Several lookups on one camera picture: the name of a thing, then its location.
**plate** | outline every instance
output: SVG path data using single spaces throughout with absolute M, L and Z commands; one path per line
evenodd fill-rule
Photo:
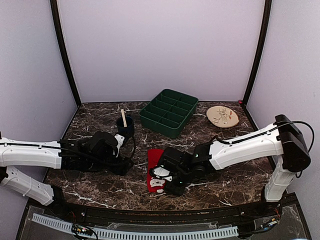
M 219 128 L 231 128 L 239 123 L 237 114 L 226 106 L 213 106 L 208 109 L 206 116 Z

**marble tabletop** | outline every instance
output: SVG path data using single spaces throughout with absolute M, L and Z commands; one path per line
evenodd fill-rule
M 174 147 L 192 153 L 195 146 L 213 136 L 222 139 L 242 136 L 253 131 L 248 118 L 237 102 L 199 102 L 194 116 L 176 139 L 142 127 L 139 111 L 147 102 L 85 103 L 72 123 L 65 139 L 78 140 L 96 131 L 117 132 L 116 119 L 121 109 L 134 119 L 135 165 L 126 176 L 111 172 L 97 173 L 49 169 L 45 183 L 62 188 L 67 202 L 86 206 L 142 211 L 181 211 L 234 206 L 260 200 L 260 193 L 272 175 L 266 157 L 238 163 L 191 183 L 185 194 L 149 193 L 147 189 L 148 149 Z M 231 128 L 214 126 L 206 112 L 213 106 L 228 107 L 238 115 L 239 124 Z M 129 142 L 121 154 L 131 150 Z

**green dish rack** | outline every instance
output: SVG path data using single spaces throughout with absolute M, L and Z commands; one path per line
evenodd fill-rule
M 175 139 L 195 113 L 198 101 L 194 96 L 164 89 L 139 112 L 141 124 Z

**red towel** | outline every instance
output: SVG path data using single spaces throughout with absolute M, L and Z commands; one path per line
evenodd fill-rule
M 162 149 L 148 150 L 148 172 L 146 174 L 146 184 L 150 193 L 156 193 L 157 190 L 163 189 L 165 187 L 165 184 L 163 184 L 162 186 L 151 187 L 150 181 L 152 180 L 152 176 L 150 176 L 149 174 L 150 169 L 154 168 L 158 164 L 159 159 L 163 153 L 164 150 Z

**white wall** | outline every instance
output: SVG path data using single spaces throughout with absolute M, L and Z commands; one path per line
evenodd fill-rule
M 149 101 L 171 88 L 200 100 L 238 101 L 264 2 L 59 1 L 81 100 Z
M 76 104 L 49 0 L 0 0 L 0 131 L 22 141 L 58 140 Z M 23 167 L 42 181 L 45 168 Z M 0 239 L 14 240 L 27 198 L 0 187 Z
M 262 128 L 278 114 L 311 124 L 312 163 L 296 192 L 314 239 L 320 239 L 320 1 L 273 1 L 264 52 L 248 109 Z M 307 145 L 311 133 L 301 125 Z

